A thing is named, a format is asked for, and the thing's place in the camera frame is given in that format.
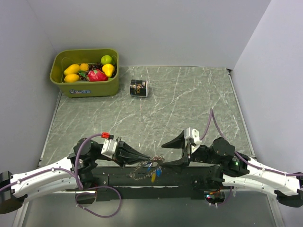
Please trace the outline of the large silver keyring with rings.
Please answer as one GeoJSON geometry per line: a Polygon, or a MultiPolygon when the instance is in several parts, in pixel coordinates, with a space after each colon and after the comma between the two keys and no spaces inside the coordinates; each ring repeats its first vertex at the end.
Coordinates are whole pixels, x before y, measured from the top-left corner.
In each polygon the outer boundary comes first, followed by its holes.
{"type": "Polygon", "coordinates": [[[146,178],[150,178],[151,182],[154,183],[156,178],[162,174],[162,164],[165,158],[163,154],[154,156],[149,161],[141,162],[130,174],[131,179],[139,181],[146,178]]]}

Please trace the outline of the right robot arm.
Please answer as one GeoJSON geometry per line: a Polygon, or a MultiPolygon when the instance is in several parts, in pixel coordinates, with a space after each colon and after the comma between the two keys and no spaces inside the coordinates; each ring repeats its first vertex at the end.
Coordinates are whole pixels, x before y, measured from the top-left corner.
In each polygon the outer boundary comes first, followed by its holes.
{"type": "Polygon", "coordinates": [[[258,191],[275,196],[279,203],[293,208],[303,205],[303,174],[288,174],[270,168],[255,159],[239,153],[225,138],[218,137],[208,147],[199,138],[196,129],[183,130],[162,148],[181,149],[182,158],[165,163],[173,169],[183,169],[191,162],[207,163],[218,172],[207,176],[211,188],[219,186],[258,191]]]}

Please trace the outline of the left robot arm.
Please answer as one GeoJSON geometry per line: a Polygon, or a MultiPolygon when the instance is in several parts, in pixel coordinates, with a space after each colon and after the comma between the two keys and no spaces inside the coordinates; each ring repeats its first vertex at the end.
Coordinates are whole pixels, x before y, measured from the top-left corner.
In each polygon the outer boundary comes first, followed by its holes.
{"type": "Polygon", "coordinates": [[[100,134],[103,143],[93,137],[82,138],[69,156],[42,168],[21,174],[5,171],[0,174],[0,212],[18,210],[24,203],[49,193],[65,190],[88,190],[95,178],[96,160],[113,161],[120,167],[151,158],[130,147],[113,135],[100,134]]]}

